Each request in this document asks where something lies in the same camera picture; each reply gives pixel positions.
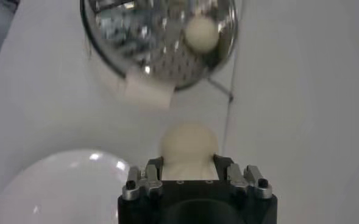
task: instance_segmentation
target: cream ball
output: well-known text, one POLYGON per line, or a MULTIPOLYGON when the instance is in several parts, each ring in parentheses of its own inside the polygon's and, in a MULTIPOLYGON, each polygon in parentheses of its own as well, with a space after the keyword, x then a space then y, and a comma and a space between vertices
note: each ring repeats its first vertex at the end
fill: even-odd
POLYGON ((219 39, 218 26, 209 17, 196 16, 185 28, 185 39, 192 50, 200 54, 212 51, 219 39))

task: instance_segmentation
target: metal grater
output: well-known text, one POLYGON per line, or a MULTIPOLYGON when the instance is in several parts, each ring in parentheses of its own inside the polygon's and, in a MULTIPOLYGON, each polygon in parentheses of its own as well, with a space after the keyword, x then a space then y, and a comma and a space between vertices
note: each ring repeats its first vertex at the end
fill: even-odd
POLYGON ((137 66, 146 76, 181 89, 217 71, 229 58, 237 32, 233 0, 81 0, 87 34, 119 75, 137 66), (218 46, 193 52, 183 30, 194 16, 218 25, 218 46))

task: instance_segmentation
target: white ball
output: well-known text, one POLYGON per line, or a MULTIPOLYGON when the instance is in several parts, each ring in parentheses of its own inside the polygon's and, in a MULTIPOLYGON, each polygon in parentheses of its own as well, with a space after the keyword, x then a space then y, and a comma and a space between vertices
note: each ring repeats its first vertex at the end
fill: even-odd
POLYGON ((216 23, 209 17, 197 16, 185 28, 185 39, 194 51, 205 54, 212 51, 219 39, 216 23))
POLYGON ((161 143, 163 180, 215 180, 217 137, 209 128, 186 123, 170 128, 161 143))

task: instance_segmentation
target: white bowl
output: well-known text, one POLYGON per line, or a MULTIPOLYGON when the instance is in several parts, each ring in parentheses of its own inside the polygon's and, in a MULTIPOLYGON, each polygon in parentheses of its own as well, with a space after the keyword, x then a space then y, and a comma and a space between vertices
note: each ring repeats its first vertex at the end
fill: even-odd
POLYGON ((47 157, 0 195, 0 224, 118 223, 117 198, 128 170, 125 161, 96 150, 47 157))

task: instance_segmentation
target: metal stand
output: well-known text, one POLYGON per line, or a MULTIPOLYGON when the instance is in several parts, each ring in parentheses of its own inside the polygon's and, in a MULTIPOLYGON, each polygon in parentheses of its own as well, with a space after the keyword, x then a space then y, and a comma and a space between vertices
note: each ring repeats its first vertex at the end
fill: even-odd
POLYGON ((220 84, 219 82, 216 82, 215 80, 211 79, 210 77, 207 78, 208 83, 210 83, 212 86, 220 90, 222 93, 224 93, 229 98, 229 103, 232 103, 233 101, 233 93, 231 90, 227 89, 225 86, 220 84))

